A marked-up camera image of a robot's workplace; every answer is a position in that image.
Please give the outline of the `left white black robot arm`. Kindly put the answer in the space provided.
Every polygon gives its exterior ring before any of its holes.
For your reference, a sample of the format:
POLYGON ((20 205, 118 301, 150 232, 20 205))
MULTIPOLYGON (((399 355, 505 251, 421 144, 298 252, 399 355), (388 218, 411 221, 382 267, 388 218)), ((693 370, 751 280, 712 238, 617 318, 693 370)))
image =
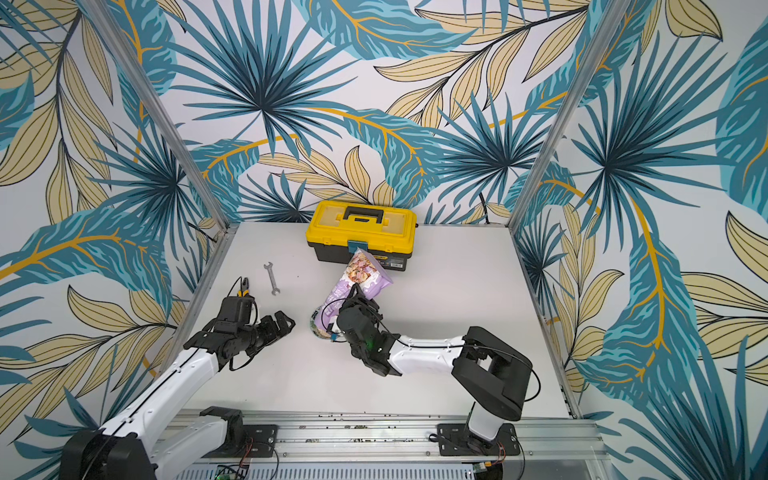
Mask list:
POLYGON ((284 312, 257 318, 248 294, 227 296, 217 316, 183 345, 171 366, 146 391, 99 427, 74 434, 64 445, 62 479, 173 479, 217 453, 246 457, 254 444, 237 409, 209 407, 181 432, 162 434, 182 408, 241 353, 253 360, 295 327, 284 312))

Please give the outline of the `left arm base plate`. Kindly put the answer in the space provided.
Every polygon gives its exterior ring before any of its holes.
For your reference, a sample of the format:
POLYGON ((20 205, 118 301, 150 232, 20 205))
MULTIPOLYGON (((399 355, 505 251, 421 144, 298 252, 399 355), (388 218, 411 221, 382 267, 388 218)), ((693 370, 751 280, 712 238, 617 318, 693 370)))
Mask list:
POLYGON ((203 458, 270 458, 278 430, 276 424, 228 426, 224 443, 203 458))

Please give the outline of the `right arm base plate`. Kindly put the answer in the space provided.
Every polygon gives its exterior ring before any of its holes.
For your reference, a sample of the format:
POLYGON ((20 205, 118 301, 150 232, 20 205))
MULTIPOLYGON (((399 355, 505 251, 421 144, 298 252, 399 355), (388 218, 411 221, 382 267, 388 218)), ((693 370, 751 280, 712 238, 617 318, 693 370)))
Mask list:
POLYGON ((522 451, 511 423, 503 423, 492 440, 482 439, 471 433, 466 424, 459 423, 438 424, 428 439, 437 443, 439 454, 446 457, 518 456, 522 451))

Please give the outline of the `purple oats bag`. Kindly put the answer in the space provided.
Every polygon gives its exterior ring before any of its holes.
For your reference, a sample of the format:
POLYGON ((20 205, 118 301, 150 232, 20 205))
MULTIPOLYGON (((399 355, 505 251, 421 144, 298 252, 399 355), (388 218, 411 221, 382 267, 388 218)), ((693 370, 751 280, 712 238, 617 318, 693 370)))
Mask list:
POLYGON ((354 285, 359 287, 367 299, 373 299, 391 284, 392 279, 376 258, 365 250, 357 249, 342 276, 318 308, 315 325, 325 331, 335 322, 342 300, 349 295, 354 285))

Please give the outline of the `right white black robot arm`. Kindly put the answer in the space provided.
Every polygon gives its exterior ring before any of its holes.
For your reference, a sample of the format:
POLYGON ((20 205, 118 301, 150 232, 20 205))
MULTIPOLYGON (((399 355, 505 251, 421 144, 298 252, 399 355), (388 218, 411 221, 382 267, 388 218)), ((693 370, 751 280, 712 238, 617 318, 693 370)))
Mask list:
POLYGON ((489 445, 502 427, 518 421, 531 380, 541 386, 532 361, 500 338, 479 327, 450 339, 416 339, 384 326, 378 304, 359 285, 342 299, 335 326, 351 354, 373 373, 404 376, 418 372, 446 373, 473 399, 462 436, 489 445))

